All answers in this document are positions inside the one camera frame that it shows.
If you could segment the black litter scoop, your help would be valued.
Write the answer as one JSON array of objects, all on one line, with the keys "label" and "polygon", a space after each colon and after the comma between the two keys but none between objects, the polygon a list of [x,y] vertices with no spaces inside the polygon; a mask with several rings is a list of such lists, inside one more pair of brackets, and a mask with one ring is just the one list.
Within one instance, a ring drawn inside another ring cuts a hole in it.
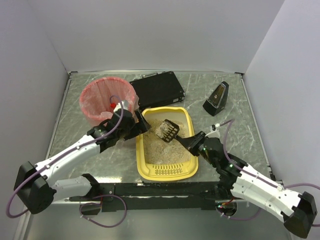
[{"label": "black litter scoop", "polygon": [[182,139],[182,137],[178,135],[179,131],[180,127],[176,123],[165,119],[160,126],[156,128],[154,133],[165,143],[170,143],[173,139],[177,141]]}]

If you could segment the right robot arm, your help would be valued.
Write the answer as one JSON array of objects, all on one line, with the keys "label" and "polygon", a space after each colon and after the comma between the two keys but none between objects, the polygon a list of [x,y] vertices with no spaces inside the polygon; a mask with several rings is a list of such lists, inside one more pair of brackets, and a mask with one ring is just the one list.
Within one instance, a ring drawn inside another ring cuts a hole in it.
[{"label": "right robot arm", "polygon": [[267,211],[299,238],[308,237],[317,216],[316,201],[308,192],[299,193],[260,174],[244,160],[227,152],[217,137],[204,132],[175,139],[192,155],[202,156],[220,175],[222,184],[233,197]]}]

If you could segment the yellow litter box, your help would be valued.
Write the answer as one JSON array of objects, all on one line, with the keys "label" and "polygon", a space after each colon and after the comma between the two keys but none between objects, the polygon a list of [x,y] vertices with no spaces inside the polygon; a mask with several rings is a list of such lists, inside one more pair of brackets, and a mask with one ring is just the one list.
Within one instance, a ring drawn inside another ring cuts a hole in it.
[{"label": "yellow litter box", "polygon": [[142,112],[151,128],[136,138],[136,162],[138,173],[146,180],[173,182],[192,177],[199,168],[198,157],[190,154],[176,140],[170,143],[155,135],[155,129],[168,119],[179,125],[179,136],[195,134],[192,119],[183,107],[155,107]]}]

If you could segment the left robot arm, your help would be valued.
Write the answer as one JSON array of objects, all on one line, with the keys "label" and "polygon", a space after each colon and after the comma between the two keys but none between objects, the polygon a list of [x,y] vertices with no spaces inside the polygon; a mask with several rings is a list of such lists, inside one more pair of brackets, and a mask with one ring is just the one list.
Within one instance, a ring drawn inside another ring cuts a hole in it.
[{"label": "left robot arm", "polygon": [[38,214],[52,202],[75,196],[91,196],[99,183],[90,174],[73,179],[62,177],[77,164],[116,145],[146,133],[150,124],[139,110],[116,110],[110,119],[92,127],[76,143],[46,160],[23,163],[18,170],[14,194],[31,214]]}]

